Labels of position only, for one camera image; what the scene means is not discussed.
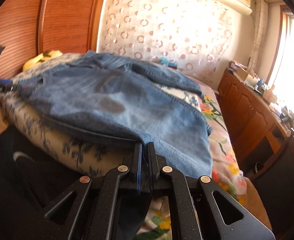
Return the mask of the blue denim pants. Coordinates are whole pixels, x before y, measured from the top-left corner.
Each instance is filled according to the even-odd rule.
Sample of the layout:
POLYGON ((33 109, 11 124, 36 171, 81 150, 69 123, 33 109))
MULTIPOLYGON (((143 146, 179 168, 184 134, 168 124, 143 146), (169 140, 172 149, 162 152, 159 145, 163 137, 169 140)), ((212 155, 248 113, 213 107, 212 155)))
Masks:
POLYGON ((204 96, 176 70, 89 51, 19 84, 21 98, 44 123, 71 137, 153 142, 157 154, 186 176, 211 175, 211 127, 199 110, 162 90, 204 96))

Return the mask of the colourful floral bed sheet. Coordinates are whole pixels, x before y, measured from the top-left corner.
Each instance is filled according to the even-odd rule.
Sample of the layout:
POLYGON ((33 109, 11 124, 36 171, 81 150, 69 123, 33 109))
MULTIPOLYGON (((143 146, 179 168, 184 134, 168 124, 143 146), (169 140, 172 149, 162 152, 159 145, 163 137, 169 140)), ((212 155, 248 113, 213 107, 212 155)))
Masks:
MULTIPOLYGON (((180 89, 157 85, 162 91, 180 98, 202 112, 212 127, 209 136, 210 153, 213 159, 212 179, 233 196, 240 204, 247 204, 247 182, 239 169, 221 109, 217 92, 204 83, 199 83, 204 99, 180 89)), ((167 197, 153 199, 146 218, 133 237, 134 239, 172 239, 170 211, 167 197)))

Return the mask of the yellow plush toy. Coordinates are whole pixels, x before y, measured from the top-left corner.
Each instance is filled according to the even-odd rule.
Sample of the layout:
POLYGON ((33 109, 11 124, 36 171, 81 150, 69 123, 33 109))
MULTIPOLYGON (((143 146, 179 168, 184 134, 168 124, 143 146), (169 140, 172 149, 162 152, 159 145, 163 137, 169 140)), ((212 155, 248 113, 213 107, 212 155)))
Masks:
POLYGON ((30 68, 33 68, 37 64, 41 64, 44 61, 48 61, 50 59, 56 58, 63 55, 63 53, 60 50, 48 50, 43 53, 40 53, 36 57, 28 60, 22 68, 22 71, 29 70, 30 68))

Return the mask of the blue floral white quilt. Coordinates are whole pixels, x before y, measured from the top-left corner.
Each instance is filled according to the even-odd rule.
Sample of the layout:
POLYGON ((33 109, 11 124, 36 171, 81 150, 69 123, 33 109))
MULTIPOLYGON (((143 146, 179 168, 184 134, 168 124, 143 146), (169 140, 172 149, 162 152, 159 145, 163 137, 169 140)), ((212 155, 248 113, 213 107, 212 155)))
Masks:
MULTIPOLYGON (((84 54, 63 54, 17 74, 12 81, 20 85, 21 80, 49 70, 56 62, 71 62, 81 55, 84 54)), ((104 176, 111 168, 120 165, 127 155, 133 155, 135 144, 141 143, 117 138, 110 141, 87 141, 71 137, 45 124, 37 111, 21 98, 21 90, 0 96, 1 109, 6 119, 35 146, 72 170, 91 177, 104 176)))

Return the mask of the wooden sideboard cabinet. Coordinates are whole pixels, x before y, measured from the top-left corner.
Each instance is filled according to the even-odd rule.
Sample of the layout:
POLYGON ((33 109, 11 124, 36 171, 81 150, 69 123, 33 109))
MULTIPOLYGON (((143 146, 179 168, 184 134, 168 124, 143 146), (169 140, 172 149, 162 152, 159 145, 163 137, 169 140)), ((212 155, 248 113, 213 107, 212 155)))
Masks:
POLYGON ((218 104, 237 163, 244 173, 264 164, 281 148, 286 129, 257 93, 225 70, 218 85, 218 104))

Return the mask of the wooden wardrobe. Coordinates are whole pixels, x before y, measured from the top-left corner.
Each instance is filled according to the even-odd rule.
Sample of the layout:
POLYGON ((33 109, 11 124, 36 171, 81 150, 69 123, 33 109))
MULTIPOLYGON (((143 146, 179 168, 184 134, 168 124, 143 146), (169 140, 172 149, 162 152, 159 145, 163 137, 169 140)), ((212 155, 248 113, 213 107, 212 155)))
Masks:
POLYGON ((103 0, 0 0, 0 78, 48 50, 95 50, 103 0))

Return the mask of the teal item on box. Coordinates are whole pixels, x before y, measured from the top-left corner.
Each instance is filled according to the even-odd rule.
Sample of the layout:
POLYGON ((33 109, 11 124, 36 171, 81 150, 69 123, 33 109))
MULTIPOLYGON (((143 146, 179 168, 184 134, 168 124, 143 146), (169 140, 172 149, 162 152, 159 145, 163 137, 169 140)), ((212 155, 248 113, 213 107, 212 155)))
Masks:
POLYGON ((177 63, 175 61, 172 61, 172 60, 168 60, 166 57, 160 57, 158 59, 158 63, 159 64, 162 64, 162 65, 166 65, 170 68, 173 68, 173 69, 177 69, 178 66, 177 66, 177 63))

